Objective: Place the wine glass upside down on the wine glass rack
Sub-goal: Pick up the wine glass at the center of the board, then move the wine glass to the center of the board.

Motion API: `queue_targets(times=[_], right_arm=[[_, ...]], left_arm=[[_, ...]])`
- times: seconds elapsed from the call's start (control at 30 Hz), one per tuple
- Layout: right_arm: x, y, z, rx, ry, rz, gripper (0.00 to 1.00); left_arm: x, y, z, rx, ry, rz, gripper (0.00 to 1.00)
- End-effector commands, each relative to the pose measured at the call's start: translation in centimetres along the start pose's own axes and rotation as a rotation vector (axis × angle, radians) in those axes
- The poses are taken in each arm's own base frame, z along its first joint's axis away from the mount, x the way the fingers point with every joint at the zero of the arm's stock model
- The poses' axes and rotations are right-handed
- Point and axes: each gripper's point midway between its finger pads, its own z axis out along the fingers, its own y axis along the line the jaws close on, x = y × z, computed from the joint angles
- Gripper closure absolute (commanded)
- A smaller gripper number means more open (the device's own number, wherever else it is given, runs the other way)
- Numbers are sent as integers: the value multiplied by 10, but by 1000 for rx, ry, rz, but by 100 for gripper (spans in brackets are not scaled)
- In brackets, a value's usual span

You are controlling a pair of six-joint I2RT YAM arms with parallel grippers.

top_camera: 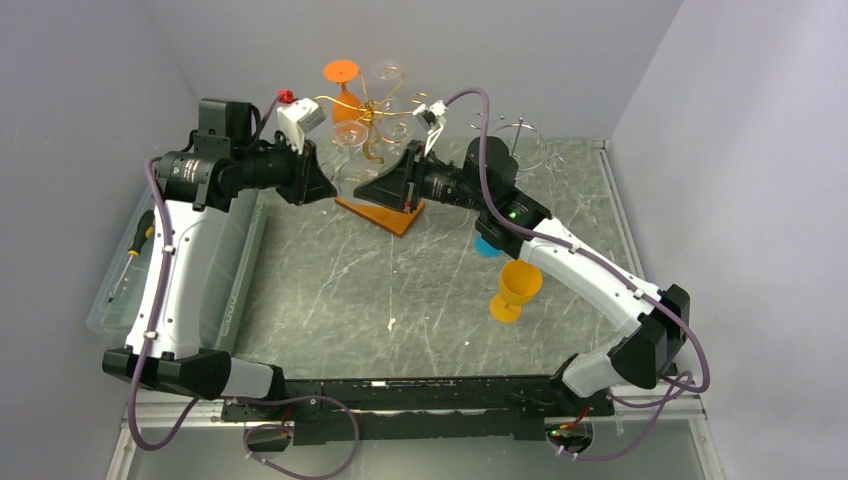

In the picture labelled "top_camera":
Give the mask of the clear pink tinted glass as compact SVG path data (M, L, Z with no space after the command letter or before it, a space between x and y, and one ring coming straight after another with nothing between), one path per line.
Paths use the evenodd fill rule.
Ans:
M333 175L339 200L358 202L354 190L380 173L382 165L365 157L363 147L368 138L367 126L356 120L342 120L332 128L331 139L343 151L342 161Z

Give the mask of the clear small glass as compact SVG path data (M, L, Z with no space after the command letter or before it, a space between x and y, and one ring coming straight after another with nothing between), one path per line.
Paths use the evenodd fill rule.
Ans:
M387 159L399 158L415 133L410 121L401 116L383 117L377 127Z

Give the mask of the gold wire glass rack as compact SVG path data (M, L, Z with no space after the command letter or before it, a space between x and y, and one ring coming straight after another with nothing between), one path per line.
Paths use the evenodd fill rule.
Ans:
M374 108L370 105L368 97L369 90L367 84L368 83L366 81L365 74L360 69L359 78L350 83L349 89L362 102L362 106L360 108L360 118L357 121L364 123L367 126L369 132L369 138L366 142L366 146L363 147L365 157L372 162L380 163L382 165L380 170L381 173L387 170L388 167L394 164L394 162L399 160L400 157L396 159L387 159L382 149L377 124L383 117L389 116L401 116L408 120L407 116L409 115L409 113L407 111L402 110L402 108L398 105L396 96L397 106L399 107L399 110L396 112L377 115ZM334 97L326 98L328 101L331 102L331 119ZM338 193L337 196L334 198L334 202L336 205L343 208L344 210L387 231L388 233L398 238L403 237L410 230L412 225L417 220L418 216L423 211L422 207L418 207L411 213L395 212L393 210L363 200L358 200L358 202L355 203L348 203L339 200Z

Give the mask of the clear plastic storage box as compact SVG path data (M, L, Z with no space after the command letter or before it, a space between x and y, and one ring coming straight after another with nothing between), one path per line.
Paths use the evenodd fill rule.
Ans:
M163 242L151 238L133 260L113 302L107 298L126 262L128 244L140 216L152 208L143 194L93 302L87 327L110 348L138 350L158 286ZM247 290L265 229L267 212L260 193L241 192L228 212L195 211L167 201L175 248L166 296L151 354L193 356L202 349L230 352L238 331Z

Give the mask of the clear wine glass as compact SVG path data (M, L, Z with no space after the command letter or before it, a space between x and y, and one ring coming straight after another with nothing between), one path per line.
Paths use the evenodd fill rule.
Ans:
M396 112L396 96L405 81L405 68L396 60L381 59L374 63L368 78L368 97L377 115Z

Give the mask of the blue plastic goblet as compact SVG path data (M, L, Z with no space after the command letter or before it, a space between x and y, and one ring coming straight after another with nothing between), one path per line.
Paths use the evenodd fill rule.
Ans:
M489 244L481 235L475 238L474 248L484 258L496 258L501 255L501 251Z

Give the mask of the orange plastic goblet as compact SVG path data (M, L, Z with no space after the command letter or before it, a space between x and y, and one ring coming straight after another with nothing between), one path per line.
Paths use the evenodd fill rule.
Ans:
M349 59L333 60L324 67L323 75L327 81L337 84L340 88L333 98L333 124L348 120L357 121L360 118L362 102L349 89L349 85L360 76L358 65Z

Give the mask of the chrome wire glass rack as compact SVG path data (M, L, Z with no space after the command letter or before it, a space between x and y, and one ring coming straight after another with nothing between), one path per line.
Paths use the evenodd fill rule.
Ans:
M519 177L523 178L537 170L561 173L567 165L566 156L560 153L553 142L523 116L509 119L497 115L487 122L487 132L503 140L510 155L518 162Z

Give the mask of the yellow plastic goblet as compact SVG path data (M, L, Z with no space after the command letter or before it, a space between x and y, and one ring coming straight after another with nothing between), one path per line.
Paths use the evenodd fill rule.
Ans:
M523 260L507 262L500 273L498 291L489 303L491 316L502 323L517 321L542 284L542 272L536 266Z

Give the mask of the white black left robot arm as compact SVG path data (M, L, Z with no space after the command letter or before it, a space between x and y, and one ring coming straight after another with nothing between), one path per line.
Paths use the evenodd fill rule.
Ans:
M241 263L249 214L262 190L300 206L335 195L308 133L325 119L309 98L274 100L278 128L248 102L204 99L187 147L150 161L154 202L144 232L151 257L134 324L124 344L104 353L103 371L133 389L216 400L248 398L264 420L287 406L281 368L234 358L204 343L202 327L222 324L230 279Z

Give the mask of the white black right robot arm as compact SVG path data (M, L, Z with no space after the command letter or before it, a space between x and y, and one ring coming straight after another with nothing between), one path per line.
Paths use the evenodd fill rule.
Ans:
M394 165L361 181L353 195L398 212L423 200L474 210L483 241L548 274L603 314L617 337L566 363L550 391L560 413L578 413L591 395L614 385L654 388L687 339L688 293L677 285L661 289L606 260L522 192L517 172L517 161L497 137L471 141L460 166L412 141Z

